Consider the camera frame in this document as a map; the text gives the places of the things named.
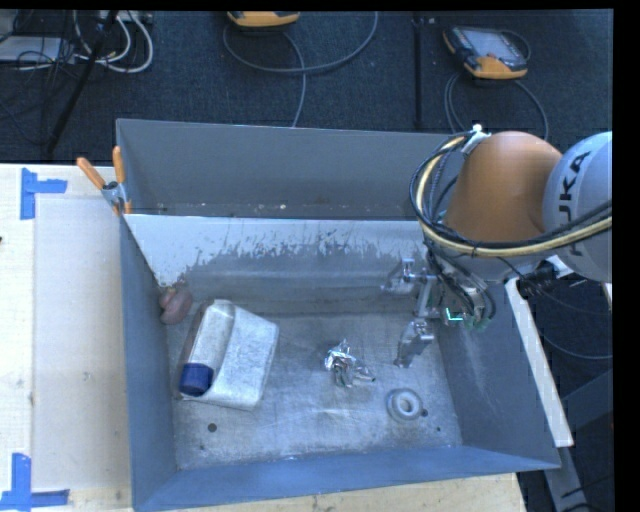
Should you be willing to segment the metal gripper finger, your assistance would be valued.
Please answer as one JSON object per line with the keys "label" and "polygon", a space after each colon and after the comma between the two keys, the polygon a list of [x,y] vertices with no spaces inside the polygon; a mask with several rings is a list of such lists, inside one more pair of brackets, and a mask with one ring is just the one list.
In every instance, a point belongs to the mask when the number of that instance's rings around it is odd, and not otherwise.
{"label": "metal gripper finger", "polygon": [[409,368],[416,356],[435,340],[431,323],[427,320],[412,320],[402,331],[394,364],[400,368]]}
{"label": "metal gripper finger", "polygon": [[427,282],[428,271],[417,267],[413,258],[402,258],[387,274],[381,290],[392,295],[408,295]]}

